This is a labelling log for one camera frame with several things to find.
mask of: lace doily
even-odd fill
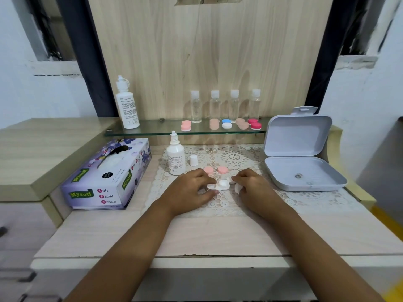
[[[189,161],[191,155],[198,155],[198,166],[192,167],[187,163],[187,172],[209,165],[213,167],[214,175],[212,177],[217,181],[234,176],[245,168],[253,169],[264,176],[277,194],[300,214],[366,211],[365,207],[345,189],[332,192],[286,192],[278,189],[266,171],[263,144],[185,145],[184,152],[186,161]],[[229,172],[224,175],[219,174],[217,168],[221,165],[228,167]],[[165,152],[145,202],[144,211],[162,195],[175,179],[176,176],[169,173],[168,156]],[[180,217],[245,216],[246,212],[247,208],[244,207],[234,191],[234,186],[231,185],[229,190],[220,192],[209,203],[197,210],[182,214]]]

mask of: hanging tab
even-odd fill
[[[314,106],[299,106],[295,107],[291,114],[303,116],[303,115],[312,115],[318,110],[318,107]]]

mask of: red lid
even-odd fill
[[[262,128],[262,124],[260,124],[258,122],[254,122],[254,123],[251,124],[251,128],[260,129],[260,128]]]

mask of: open storage case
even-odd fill
[[[265,164],[273,182],[290,192],[334,191],[347,179],[315,157],[329,135],[330,116],[314,114],[317,107],[295,107],[291,114],[271,118],[264,140]]]

